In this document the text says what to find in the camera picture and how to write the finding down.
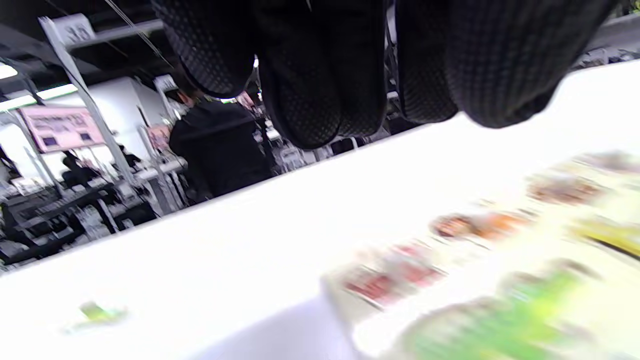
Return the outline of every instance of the black jacket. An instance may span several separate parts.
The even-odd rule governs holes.
[[[169,148],[187,161],[198,191],[217,197],[271,176],[255,130],[242,106],[202,101],[176,122]]]

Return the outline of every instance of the ceiling light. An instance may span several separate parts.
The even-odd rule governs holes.
[[[13,67],[0,63],[0,79],[10,78],[17,74],[18,72]]]
[[[44,90],[38,92],[36,95],[39,96],[42,100],[53,99],[54,97],[71,94],[72,92],[78,91],[78,88],[73,84],[67,84],[58,86],[57,88]]]
[[[15,99],[0,102],[0,111],[9,111],[21,106],[35,104],[36,99],[31,95],[16,97]]]

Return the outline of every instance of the white display shelf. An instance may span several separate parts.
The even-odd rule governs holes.
[[[572,74],[547,111],[517,126],[460,115],[25,266],[0,278],[3,355],[353,359],[322,276],[363,245],[521,191],[526,175],[575,154],[640,153],[639,65]],[[87,301],[129,316],[64,334]]]

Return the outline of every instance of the person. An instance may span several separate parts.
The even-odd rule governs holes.
[[[136,164],[142,162],[142,160],[140,160],[139,157],[135,156],[134,154],[131,154],[131,153],[127,152],[127,149],[124,147],[124,145],[118,144],[118,147],[120,148],[120,151],[124,155],[124,159],[127,161],[127,165],[130,168],[136,168]],[[118,170],[117,165],[111,164],[111,166],[113,166],[114,169]]]
[[[65,157],[62,159],[62,164],[69,170],[62,173],[62,180],[64,180],[67,188],[71,189],[77,185],[89,188],[89,181],[100,177],[94,169],[80,166],[77,156],[68,151],[64,153]]]
[[[206,98],[180,71],[173,80],[190,110],[174,125],[169,148],[187,161],[198,193],[219,197],[269,179],[268,162],[253,137],[253,115],[240,104]]]

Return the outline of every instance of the dark hair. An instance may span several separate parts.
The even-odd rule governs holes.
[[[180,89],[181,92],[184,92],[187,96],[193,97],[199,91],[199,89],[192,84],[189,78],[187,78],[187,75],[185,75],[184,69],[181,66],[175,68],[171,77],[178,89]]]
[[[65,156],[62,159],[62,165],[65,165],[67,168],[71,169],[73,165],[77,165],[78,158],[75,156]]]

